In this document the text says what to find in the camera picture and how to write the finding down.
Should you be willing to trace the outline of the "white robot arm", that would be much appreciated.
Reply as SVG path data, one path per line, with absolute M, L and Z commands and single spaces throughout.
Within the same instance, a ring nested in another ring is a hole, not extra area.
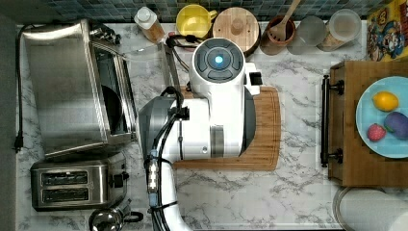
M 253 97 L 244 54 L 227 38 L 208 38 L 191 57 L 192 99 L 169 86 L 138 115 L 149 213 L 154 231 L 191 231 L 180 215 L 172 164 L 239 157 L 255 137 Z

